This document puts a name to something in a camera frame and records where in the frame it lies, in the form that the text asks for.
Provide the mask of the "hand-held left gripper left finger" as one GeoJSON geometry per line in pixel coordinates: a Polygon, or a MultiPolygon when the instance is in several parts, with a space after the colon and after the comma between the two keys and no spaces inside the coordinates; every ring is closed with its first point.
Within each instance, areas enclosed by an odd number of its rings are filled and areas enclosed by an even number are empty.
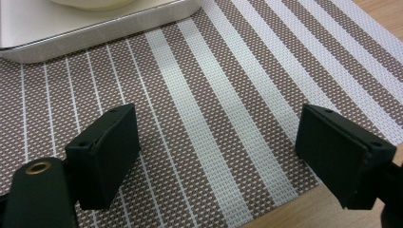
{"type": "Polygon", "coordinates": [[[84,210],[110,207],[141,151],[134,104],[109,109],[65,147],[84,210]]]}

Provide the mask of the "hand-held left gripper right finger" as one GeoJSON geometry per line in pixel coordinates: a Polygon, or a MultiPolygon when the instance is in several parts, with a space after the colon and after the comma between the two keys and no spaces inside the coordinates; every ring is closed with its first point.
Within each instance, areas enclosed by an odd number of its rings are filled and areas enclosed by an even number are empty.
{"type": "Polygon", "coordinates": [[[333,110],[302,107],[295,151],[342,207],[370,210],[380,199],[397,208],[396,147],[333,110]]]}

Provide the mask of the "brown white striped woven placemat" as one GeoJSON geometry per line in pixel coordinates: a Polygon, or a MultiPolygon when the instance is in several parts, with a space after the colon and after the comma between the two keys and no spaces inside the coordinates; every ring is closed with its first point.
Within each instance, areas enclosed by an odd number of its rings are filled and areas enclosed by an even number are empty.
{"type": "Polygon", "coordinates": [[[51,61],[0,59],[0,195],[63,157],[110,108],[136,106],[141,155],[82,228],[238,227],[312,189],[301,107],[403,141],[403,42],[352,0],[204,0],[177,23],[51,61]]]}

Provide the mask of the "white rectangular tray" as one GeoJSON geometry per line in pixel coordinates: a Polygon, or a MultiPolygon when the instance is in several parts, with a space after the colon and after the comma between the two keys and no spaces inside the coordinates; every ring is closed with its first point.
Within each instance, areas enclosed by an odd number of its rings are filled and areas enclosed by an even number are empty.
{"type": "Polygon", "coordinates": [[[0,58],[32,64],[182,20],[202,0],[136,0],[86,11],[51,0],[0,0],[0,58]]]}

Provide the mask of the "cream round bowl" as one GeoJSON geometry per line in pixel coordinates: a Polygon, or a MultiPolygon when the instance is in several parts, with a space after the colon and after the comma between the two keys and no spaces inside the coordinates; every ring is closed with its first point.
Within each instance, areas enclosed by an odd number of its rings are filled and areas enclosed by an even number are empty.
{"type": "Polygon", "coordinates": [[[90,11],[104,11],[115,10],[129,4],[136,0],[51,0],[54,3],[73,7],[79,10],[90,11]]]}

